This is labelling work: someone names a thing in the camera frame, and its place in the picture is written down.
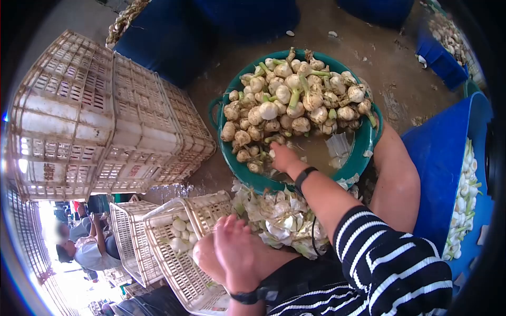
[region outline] green plastic basin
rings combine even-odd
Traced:
[[[303,50],[296,50],[296,53],[297,59],[304,60]],[[275,191],[283,190],[285,187],[285,183],[271,180],[259,174],[251,173],[248,170],[248,167],[246,166],[245,163],[240,163],[237,161],[235,155],[232,154],[231,143],[230,142],[226,143],[222,141],[221,138],[219,137],[223,126],[227,122],[227,119],[223,114],[223,107],[230,103],[230,100],[228,99],[228,93],[230,91],[232,90],[242,91],[244,89],[244,86],[242,85],[241,80],[239,79],[241,75],[248,72],[254,72],[255,71],[254,65],[258,65],[259,62],[265,61],[266,58],[285,59],[287,56],[288,51],[281,51],[265,55],[253,61],[251,64],[247,65],[243,70],[241,70],[241,72],[239,72],[239,74],[237,74],[237,76],[230,82],[226,90],[226,93],[223,95],[222,98],[221,97],[217,98],[209,104],[208,109],[209,120],[218,132],[218,144],[223,153],[223,157],[225,157],[225,161],[227,162],[228,166],[230,167],[230,170],[232,170],[234,175],[249,188],[254,188],[255,192],[257,192],[258,194],[262,194],[265,188]],[[331,71],[342,73],[343,71],[348,70],[351,72],[351,70],[348,67],[325,54],[315,52],[314,57],[318,60],[321,60],[326,65],[329,65]],[[352,74],[355,77],[355,79],[357,79],[357,82],[360,83],[358,77],[353,72]],[[212,115],[213,108],[215,106],[218,106],[217,124],[214,122]],[[383,117],[376,104],[372,103],[372,109],[374,112],[376,112],[379,118],[377,130],[372,128],[371,122],[367,119],[366,116],[361,117],[362,125],[358,130],[355,131],[355,139],[351,146],[350,156],[348,157],[348,160],[344,164],[344,166],[332,176],[332,179],[334,181],[338,181],[340,179],[345,180],[350,179],[356,173],[361,175],[365,167],[369,163],[370,157],[364,157],[364,152],[366,150],[371,151],[373,150],[377,141],[380,139],[381,130],[383,127]]]

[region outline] striped shirt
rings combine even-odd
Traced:
[[[289,299],[269,311],[286,315],[442,315],[451,302],[450,267],[429,240],[393,230],[364,206],[334,233],[347,283]]]

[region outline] black wristband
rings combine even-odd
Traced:
[[[304,180],[309,176],[309,174],[315,170],[318,171],[318,169],[316,169],[315,167],[309,167],[309,168],[304,169],[301,172],[301,174],[299,174],[299,176],[295,180],[295,192],[298,195],[304,197],[304,194],[302,194],[302,182],[304,182]]]

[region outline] leg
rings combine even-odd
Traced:
[[[253,239],[255,255],[258,262],[255,267],[255,273],[261,280],[264,280],[285,263],[301,256],[298,253],[271,248],[264,244],[258,236],[251,235],[251,238]],[[212,234],[204,236],[204,238],[195,244],[193,259],[213,280],[222,285],[225,284],[225,271],[223,271],[222,266],[216,258]]]
[[[397,231],[412,233],[420,206],[420,177],[395,130],[383,122],[374,149],[378,181],[370,209]]]

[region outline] white shirt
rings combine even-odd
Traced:
[[[111,257],[107,252],[100,253],[97,240],[93,237],[79,238],[74,260],[85,268],[103,271],[121,266],[121,260]]]

